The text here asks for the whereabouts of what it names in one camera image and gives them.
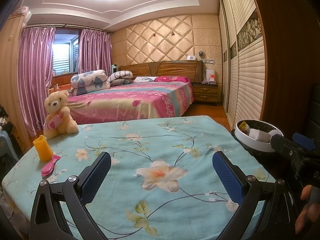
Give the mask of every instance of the bed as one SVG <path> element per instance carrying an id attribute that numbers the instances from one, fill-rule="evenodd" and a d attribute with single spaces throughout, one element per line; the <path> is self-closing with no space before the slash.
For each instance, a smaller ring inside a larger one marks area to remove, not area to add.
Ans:
<path id="1" fill-rule="evenodd" d="M 202 78 L 201 61 L 149 62 L 119 67 L 137 76 L 185 76 L 189 83 L 133 83 L 81 96 L 69 96 L 78 124 L 179 117 L 193 102 L 192 84 Z"/>
<path id="2" fill-rule="evenodd" d="M 63 182 L 93 163 L 101 151 L 112 166 L 86 208 L 108 239 L 215 239 L 237 204 L 212 167 L 222 150 L 245 174 L 271 181 L 265 169 L 221 125 L 207 116 L 86 124 L 73 136 L 49 140 L 61 156 L 50 183 Z M 15 212 L 30 219 L 41 168 L 33 147 L 5 176 L 2 186 Z M 262 209 L 259 203 L 249 236 Z M 81 239 L 66 204 L 65 217 Z"/>

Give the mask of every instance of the screw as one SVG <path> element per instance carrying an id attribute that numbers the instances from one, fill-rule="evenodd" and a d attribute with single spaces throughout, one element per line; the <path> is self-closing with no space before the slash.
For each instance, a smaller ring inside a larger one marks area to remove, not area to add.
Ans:
<path id="1" fill-rule="evenodd" d="M 278 183 L 280 184 L 280 185 L 284 185 L 284 180 L 283 179 L 278 179 Z"/>
<path id="2" fill-rule="evenodd" d="M 76 179 L 77 179 L 77 176 L 72 175 L 72 176 L 70 176 L 70 177 L 68 178 L 68 181 L 74 182 Z"/>
<path id="3" fill-rule="evenodd" d="M 47 181 L 45 179 L 40 181 L 40 186 L 44 186 L 45 184 L 47 184 Z"/>
<path id="4" fill-rule="evenodd" d="M 249 181 L 256 181 L 256 177 L 253 176 L 253 175 L 248 175 L 247 178 L 248 178 Z"/>

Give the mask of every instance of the window sill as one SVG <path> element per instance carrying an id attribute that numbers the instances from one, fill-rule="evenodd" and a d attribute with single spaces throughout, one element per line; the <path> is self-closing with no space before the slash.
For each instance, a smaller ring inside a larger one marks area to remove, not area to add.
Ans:
<path id="1" fill-rule="evenodd" d="M 65 75 L 71 75 L 71 74 L 75 75 L 75 74 L 78 74 L 78 72 L 62 73 L 62 74 L 58 74 L 58 75 L 53 76 L 53 78 L 55 78 L 55 77 L 61 77 L 61 76 L 65 76 Z"/>

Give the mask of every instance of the pink floral bedsheet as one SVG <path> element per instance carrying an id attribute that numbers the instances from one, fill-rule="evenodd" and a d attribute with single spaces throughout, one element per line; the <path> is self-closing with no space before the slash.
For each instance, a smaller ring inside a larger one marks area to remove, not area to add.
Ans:
<path id="1" fill-rule="evenodd" d="M 190 82 L 147 82 L 70 96 L 68 106 L 78 124 L 89 124 L 179 117 L 192 102 Z"/>

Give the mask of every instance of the wardrobe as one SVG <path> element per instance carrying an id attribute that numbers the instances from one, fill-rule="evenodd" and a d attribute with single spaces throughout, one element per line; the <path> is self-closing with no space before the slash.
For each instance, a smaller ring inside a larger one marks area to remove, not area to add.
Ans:
<path id="1" fill-rule="evenodd" d="M 9 121 L 14 125 L 13 135 L 25 153 L 31 148 L 31 143 L 20 109 L 17 86 L 18 51 L 23 19 L 24 15 L 9 17 L 0 31 L 0 105 L 9 115 Z"/>
<path id="2" fill-rule="evenodd" d="M 222 102 L 231 128 L 242 119 L 302 132 L 320 83 L 320 25 L 306 0 L 220 0 Z"/>

